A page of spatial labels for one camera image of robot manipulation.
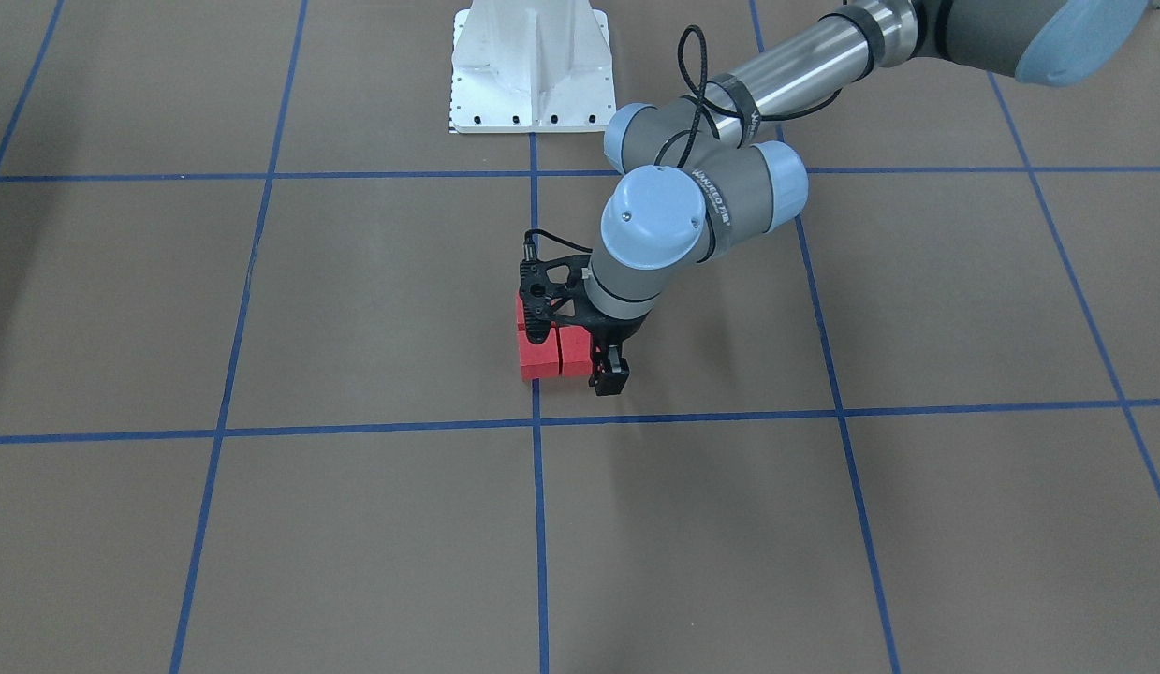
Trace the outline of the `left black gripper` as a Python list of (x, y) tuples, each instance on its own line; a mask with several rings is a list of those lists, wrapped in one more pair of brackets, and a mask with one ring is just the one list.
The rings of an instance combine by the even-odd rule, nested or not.
[(625, 354), (628, 338), (639, 332), (648, 316), (632, 319), (612, 318), (599, 310), (583, 311), (583, 328), (592, 336), (590, 387), (599, 397), (617, 396), (623, 392), (630, 376)]

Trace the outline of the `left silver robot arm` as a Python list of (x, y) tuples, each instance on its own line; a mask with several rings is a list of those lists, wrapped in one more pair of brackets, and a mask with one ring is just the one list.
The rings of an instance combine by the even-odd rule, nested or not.
[(822, 110), (875, 68), (935, 57), (1065, 88), (1128, 42), (1145, 1), (844, 1), (727, 72), (683, 77), (687, 94), (628, 104), (606, 128), (621, 180), (601, 213), (583, 293), (609, 328), (590, 328), (590, 385), (618, 394), (624, 343), (675, 273), (723, 256), (802, 213), (809, 172), (759, 133)]

